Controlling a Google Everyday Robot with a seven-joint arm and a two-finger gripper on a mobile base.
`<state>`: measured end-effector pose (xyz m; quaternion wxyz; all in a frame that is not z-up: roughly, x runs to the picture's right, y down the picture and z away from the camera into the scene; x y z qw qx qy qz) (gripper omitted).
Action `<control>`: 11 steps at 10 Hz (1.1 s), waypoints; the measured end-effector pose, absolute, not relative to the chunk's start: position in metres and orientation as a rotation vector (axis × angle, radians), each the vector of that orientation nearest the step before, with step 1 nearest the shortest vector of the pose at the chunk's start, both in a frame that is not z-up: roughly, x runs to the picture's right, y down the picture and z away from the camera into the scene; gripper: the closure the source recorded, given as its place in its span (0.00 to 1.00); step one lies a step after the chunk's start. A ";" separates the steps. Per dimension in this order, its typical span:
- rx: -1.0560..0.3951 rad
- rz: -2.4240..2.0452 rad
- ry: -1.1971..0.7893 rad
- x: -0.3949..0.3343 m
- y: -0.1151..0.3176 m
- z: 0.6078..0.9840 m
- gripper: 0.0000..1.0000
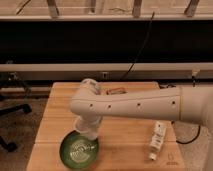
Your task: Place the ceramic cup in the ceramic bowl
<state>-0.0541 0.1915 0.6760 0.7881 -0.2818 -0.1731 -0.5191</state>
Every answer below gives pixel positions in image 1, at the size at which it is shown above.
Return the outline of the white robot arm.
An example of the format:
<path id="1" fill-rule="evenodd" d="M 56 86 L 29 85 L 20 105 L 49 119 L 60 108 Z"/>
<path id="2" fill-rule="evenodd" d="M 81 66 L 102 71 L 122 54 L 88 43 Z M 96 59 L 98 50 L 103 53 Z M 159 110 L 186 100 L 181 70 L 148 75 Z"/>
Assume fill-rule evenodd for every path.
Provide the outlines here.
<path id="1" fill-rule="evenodd" d="M 203 171 L 213 171 L 213 87 L 173 87 L 125 94 L 102 95 L 100 84 L 84 79 L 70 102 L 80 130 L 99 124 L 104 116 L 196 123 L 208 128 L 210 143 Z"/>

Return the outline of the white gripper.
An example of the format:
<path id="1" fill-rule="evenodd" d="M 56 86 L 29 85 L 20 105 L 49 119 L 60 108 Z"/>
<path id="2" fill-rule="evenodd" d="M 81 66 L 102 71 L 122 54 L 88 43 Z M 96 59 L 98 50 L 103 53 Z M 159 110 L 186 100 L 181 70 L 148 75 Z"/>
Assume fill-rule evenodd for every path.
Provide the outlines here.
<path id="1" fill-rule="evenodd" d="M 98 137 L 98 129 L 101 125 L 102 117 L 92 119 L 78 117 L 74 121 L 74 130 L 89 140 L 95 140 Z"/>

